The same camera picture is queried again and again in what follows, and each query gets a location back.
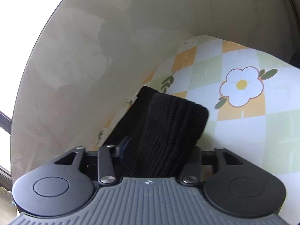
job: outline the black sock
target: black sock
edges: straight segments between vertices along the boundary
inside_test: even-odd
[[[131,138],[124,164],[114,165],[117,178],[178,176],[208,119],[206,108],[143,87],[104,145]]]

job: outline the bright window light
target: bright window light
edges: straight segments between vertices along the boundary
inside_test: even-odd
[[[0,110],[10,118],[30,53],[60,2],[0,0]],[[0,166],[10,171],[10,160],[3,158],[10,153],[10,138],[4,136],[0,134]]]

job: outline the black metal bar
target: black metal bar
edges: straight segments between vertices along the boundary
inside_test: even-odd
[[[13,186],[11,174],[5,168],[0,166],[0,187],[4,187],[7,190],[11,191]]]
[[[11,134],[11,119],[0,111],[0,127]]]
[[[113,161],[110,154],[110,147],[102,146],[98,149],[98,184],[99,186],[109,186],[117,182]],[[113,177],[114,181],[103,183],[103,177]]]

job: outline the green leaf print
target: green leaf print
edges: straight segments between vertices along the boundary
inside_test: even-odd
[[[260,70],[258,77],[263,76],[264,73],[265,73],[265,70],[264,70],[264,69]]]
[[[173,76],[167,77],[161,84],[163,85],[164,83],[166,83],[166,82],[168,82],[168,81],[169,81],[170,84],[173,84],[173,82],[174,82],[174,77],[173,77]]]
[[[222,100],[220,100],[216,105],[215,105],[215,109],[220,109],[221,107],[224,106],[224,104],[226,103],[227,98],[223,98]]]
[[[260,79],[267,80],[267,79],[273,77],[277,72],[278,72],[277,69],[271,69],[268,72],[266,72]]]
[[[98,140],[97,140],[96,146],[99,144],[100,140],[102,139],[102,135],[103,135],[103,130],[101,130],[98,134]]]
[[[171,84],[170,83],[165,83],[162,87],[161,87],[161,90],[164,88],[164,87],[170,87],[171,86]]]

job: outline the metal screw head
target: metal screw head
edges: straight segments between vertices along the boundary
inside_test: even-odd
[[[194,176],[187,176],[182,179],[182,181],[186,184],[194,184],[198,181],[198,179]]]
[[[104,184],[111,184],[116,180],[113,176],[105,176],[100,179],[100,181]]]

